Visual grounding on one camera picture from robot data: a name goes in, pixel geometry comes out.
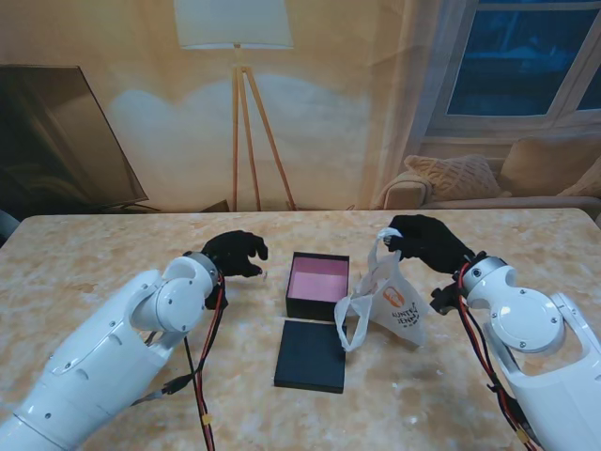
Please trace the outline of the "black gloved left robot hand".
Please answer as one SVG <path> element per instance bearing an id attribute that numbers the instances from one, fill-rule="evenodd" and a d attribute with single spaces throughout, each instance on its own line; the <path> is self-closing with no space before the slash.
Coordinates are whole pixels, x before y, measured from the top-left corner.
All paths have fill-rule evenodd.
<path id="1" fill-rule="evenodd" d="M 201 253 L 208 257 L 224 277 L 259 276 L 263 270 L 250 261 L 259 257 L 266 261 L 269 249 L 262 237 L 244 230 L 220 234 L 209 240 Z"/>

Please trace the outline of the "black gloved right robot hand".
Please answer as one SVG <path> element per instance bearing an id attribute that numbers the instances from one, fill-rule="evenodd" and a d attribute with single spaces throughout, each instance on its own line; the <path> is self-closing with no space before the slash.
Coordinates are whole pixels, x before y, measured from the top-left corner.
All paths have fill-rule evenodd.
<path id="1" fill-rule="evenodd" d="M 475 257 L 442 221 L 417 215 L 396 215 L 389 224 L 400 237 L 392 236 L 387 244 L 390 252 L 399 251 L 402 258 L 418 258 L 435 272 L 453 274 Z"/>

